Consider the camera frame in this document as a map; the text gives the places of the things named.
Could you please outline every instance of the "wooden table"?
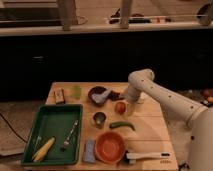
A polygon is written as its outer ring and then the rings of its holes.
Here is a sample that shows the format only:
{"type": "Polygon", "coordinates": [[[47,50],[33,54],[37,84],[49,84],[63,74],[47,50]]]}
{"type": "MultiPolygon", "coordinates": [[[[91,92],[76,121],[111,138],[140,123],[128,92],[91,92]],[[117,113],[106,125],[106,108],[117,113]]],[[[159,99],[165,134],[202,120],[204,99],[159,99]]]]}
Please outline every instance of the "wooden table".
{"type": "Polygon", "coordinates": [[[85,140],[96,139],[98,135],[110,130],[110,122],[126,119],[126,117],[114,112],[114,105],[116,103],[114,101],[108,100],[103,107],[96,107],[91,104],[87,98],[89,90],[94,86],[104,86],[114,91],[122,92],[127,85],[128,83],[53,83],[46,104],[55,104],[54,91],[62,88],[66,104],[80,103],[83,105],[79,160],[76,165],[72,166],[36,167],[36,170],[177,170],[176,157],[161,107],[158,102],[145,93],[142,93],[141,96],[142,103],[137,104],[133,115],[127,118],[128,121],[134,123],[136,131],[132,131],[128,127],[119,127],[113,131],[122,135],[127,149],[143,153],[165,151],[170,153],[170,157],[168,159],[137,160],[134,165],[125,165],[122,163],[108,165],[98,160],[95,164],[88,164],[82,161],[85,140]],[[81,98],[79,100],[73,97],[74,86],[81,87],[81,98]],[[98,111],[102,111],[107,115],[103,129],[98,129],[91,124],[93,114],[98,111]]]}

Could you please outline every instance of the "brown bowl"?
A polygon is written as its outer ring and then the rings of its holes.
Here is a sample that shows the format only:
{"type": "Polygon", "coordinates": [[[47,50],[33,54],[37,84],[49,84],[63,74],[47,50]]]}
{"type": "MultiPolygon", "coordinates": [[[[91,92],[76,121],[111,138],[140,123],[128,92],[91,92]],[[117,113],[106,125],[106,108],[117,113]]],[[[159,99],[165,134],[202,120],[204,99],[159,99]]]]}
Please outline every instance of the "brown bowl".
{"type": "Polygon", "coordinates": [[[96,106],[103,106],[105,102],[103,103],[96,103],[93,98],[92,98],[92,95],[93,94],[102,94],[104,91],[106,91],[106,88],[105,87],[101,87],[101,86],[96,86],[96,87],[93,87],[92,89],[90,89],[89,93],[88,93],[88,98],[89,100],[95,104],[96,106]]]}

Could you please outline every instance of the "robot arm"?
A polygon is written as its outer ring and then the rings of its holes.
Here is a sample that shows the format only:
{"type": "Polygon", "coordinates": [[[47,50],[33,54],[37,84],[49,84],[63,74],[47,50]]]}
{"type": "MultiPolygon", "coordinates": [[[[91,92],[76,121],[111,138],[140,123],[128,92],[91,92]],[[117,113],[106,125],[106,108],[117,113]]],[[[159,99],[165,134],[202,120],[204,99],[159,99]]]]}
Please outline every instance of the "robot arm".
{"type": "Polygon", "coordinates": [[[155,84],[153,82],[154,73],[150,69],[132,72],[128,80],[129,86],[125,90],[124,96],[129,103],[136,102],[141,92],[144,91],[160,104],[179,114],[190,128],[193,127],[199,114],[208,109],[194,100],[155,84]]]}
{"type": "Polygon", "coordinates": [[[181,96],[153,82],[150,69],[135,71],[129,75],[129,86],[124,97],[129,103],[136,102],[144,91],[162,105],[167,106],[192,128],[188,164],[190,171],[213,170],[213,107],[206,106],[181,96]]]}

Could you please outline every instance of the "plastic tray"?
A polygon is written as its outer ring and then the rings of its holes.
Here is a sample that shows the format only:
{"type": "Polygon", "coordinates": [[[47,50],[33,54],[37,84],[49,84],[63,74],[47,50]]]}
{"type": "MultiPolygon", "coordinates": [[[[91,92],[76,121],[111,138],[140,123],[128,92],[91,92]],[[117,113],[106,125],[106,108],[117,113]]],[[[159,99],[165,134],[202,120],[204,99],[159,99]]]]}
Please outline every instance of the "plastic tray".
{"type": "Polygon", "coordinates": [[[33,123],[28,143],[21,161],[23,166],[72,165],[77,163],[80,147],[82,123],[82,105],[45,105],[41,106],[33,123]],[[60,147],[66,139],[75,120],[78,126],[70,138],[70,145],[65,151],[60,147]],[[55,143],[44,160],[32,162],[32,156],[52,136],[55,143]]]}

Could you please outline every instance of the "green chili pepper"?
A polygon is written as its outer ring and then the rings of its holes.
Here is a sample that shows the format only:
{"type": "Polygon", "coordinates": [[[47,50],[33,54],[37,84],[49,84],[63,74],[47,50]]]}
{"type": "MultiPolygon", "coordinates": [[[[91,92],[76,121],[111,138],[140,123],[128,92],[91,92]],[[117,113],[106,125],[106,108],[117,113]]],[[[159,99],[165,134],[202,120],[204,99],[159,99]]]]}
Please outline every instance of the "green chili pepper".
{"type": "Polygon", "coordinates": [[[118,128],[118,127],[121,127],[121,126],[128,126],[133,131],[135,131],[134,125],[132,123],[130,123],[130,122],[127,122],[127,121],[117,121],[117,122],[112,122],[112,123],[109,124],[109,127],[111,129],[118,128]]]}

